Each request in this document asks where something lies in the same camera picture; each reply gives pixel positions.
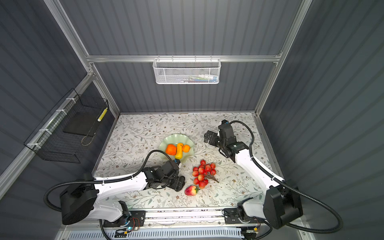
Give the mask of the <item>small orange fake tangerine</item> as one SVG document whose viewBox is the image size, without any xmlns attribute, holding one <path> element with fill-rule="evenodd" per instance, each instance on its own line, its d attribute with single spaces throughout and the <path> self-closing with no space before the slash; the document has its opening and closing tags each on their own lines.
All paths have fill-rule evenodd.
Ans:
<svg viewBox="0 0 384 240">
<path fill-rule="evenodd" d="M 188 152 L 190 151 L 190 149 L 191 149 L 191 147 L 190 147 L 189 145 L 184 145 L 184 146 L 182 147 L 182 151 L 183 151 L 184 153 L 188 153 Z"/>
</svg>

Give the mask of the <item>yellow fake mango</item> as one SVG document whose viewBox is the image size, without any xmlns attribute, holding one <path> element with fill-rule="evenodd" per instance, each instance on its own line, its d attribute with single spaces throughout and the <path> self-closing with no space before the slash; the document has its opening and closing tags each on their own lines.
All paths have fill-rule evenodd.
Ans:
<svg viewBox="0 0 384 240">
<path fill-rule="evenodd" d="M 175 159 L 180 160 L 183 157 L 183 151 L 182 151 L 183 146 L 184 144 L 182 143 L 177 144 L 177 152 L 175 154 Z"/>
</svg>

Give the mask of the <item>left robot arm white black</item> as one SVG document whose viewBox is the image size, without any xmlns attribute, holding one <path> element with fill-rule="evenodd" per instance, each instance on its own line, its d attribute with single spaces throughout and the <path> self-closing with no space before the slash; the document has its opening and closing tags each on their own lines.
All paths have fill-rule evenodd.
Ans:
<svg viewBox="0 0 384 240">
<path fill-rule="evenodd" d="M 144 168 L 132 179 L 107 183 L 108 178 L 98 178 L 99 184 L 74 184 L 60 194 L 62 224 L 72 225 L 84 219 L 104 220 L 118 227 L 132 227 L 134 217 L 124 201 L 108 202 L 107 198 L 124 192 L 170 188 L 179 192 L 185 177 L 179 176 L 181 161 L 166 161 L 161 167 Z"/>
</svg>

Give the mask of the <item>large orange fake fruit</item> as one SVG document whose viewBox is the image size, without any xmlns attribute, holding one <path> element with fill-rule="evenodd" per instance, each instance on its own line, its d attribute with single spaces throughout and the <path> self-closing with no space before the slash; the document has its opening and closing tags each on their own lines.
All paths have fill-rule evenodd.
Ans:
<svg viewBox="0 0 384 240">
<path fill-rule="evenodd" d="M 177 154 L 177 146 L 169 144 L 167 145 L 165 152 L 167 155 L 175 156 Z"/>
</svg>

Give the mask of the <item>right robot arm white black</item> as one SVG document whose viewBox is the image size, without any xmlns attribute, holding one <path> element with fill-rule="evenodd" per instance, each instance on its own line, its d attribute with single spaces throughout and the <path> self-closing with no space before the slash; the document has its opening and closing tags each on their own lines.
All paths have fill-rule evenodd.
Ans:
<svg viewBox="0 0 384 240">
<path fill-rule="evenodd" d="M 242 124 L 251 134 L 251 143 L 239 142 L 234 134 L 232 123 Z M 273 228 L 279 229 L 290 224 L 303 215 L 300 195 L 281 186 L 277 180 L 285 180 L 269 170 L 261 161 L 253 156 L 252 144 L 255 136 L 251 129 L 241 121 L 223 120 L 218 132 L 207 131 L 204 142 L 217 147 L 219 153 L 230 158 L 242 167 L 262 189 L 265 196 L 262 204 L 247 199 L 240 204 L 243 213 L 248 217 L 257 217 L 268 221 Z"/>
</svg>

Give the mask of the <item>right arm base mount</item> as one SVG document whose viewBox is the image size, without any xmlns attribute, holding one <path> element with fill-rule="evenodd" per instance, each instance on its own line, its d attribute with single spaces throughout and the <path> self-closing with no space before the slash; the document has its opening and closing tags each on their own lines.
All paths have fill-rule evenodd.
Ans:
<svg viewBox="0 0 384 240">
<path fill-rule="evenodd" d="M 257 217 L 249 217 L 246 213 L 239 208 L 225 208 L 222 214 L 227 225 L 235 224 L 254 224 L 260 225 L 265 219 Z"/>
</svg>

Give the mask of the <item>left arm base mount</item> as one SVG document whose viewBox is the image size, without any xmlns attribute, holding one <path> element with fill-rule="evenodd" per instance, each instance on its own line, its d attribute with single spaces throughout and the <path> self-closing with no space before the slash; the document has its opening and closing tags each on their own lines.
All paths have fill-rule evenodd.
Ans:
<svg viewBox="0 0 384 240">
<path fill-rule="evenodd" d="M 122 217 L 117 219 L 114 222 L 108 222 L 105 220 L 103 222 L 103 227 L 105 228 L 139 228 L 144 225 L 146 218 L 146 211 L 130 211 L 130 213 L 123 214 Z"/>
</svg>

